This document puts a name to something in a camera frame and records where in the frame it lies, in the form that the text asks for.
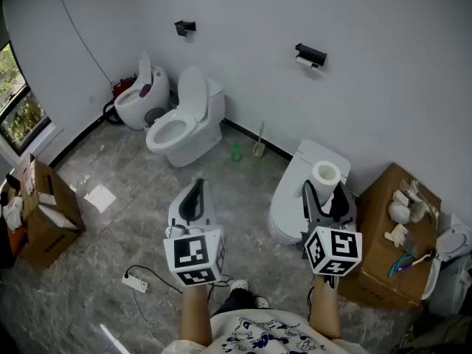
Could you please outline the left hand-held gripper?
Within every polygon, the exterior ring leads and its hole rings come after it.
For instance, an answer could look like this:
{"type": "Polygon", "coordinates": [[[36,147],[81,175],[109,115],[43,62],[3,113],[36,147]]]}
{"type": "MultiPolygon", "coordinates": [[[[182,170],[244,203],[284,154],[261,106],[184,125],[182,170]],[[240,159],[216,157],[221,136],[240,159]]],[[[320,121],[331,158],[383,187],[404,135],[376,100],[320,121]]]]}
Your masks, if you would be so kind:
{"type": "Polygon", "coordinates": [[[181,286],[220,282],[226,256],[224,227],[216,224],[209,182],[200,178],[185,187],[169,207],[163,240],[170,273],[181,286]]]}

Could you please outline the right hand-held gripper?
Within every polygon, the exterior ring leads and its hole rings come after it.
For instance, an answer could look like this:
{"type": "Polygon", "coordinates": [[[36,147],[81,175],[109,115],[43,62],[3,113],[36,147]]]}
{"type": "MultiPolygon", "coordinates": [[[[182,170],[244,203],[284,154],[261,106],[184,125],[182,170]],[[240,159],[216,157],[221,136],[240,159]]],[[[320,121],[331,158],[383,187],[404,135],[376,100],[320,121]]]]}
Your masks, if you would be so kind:
{"type": "Polygon", "coordinates": [[[333,191],[331,218],[322,221],[316,191],[307,180],[302,186],[302,203],[302,258],[309,262],[315,275],[346,276],[362,259],[362,234],[352,223],[357,217],[353,195],[340,181],[333,191]]]}

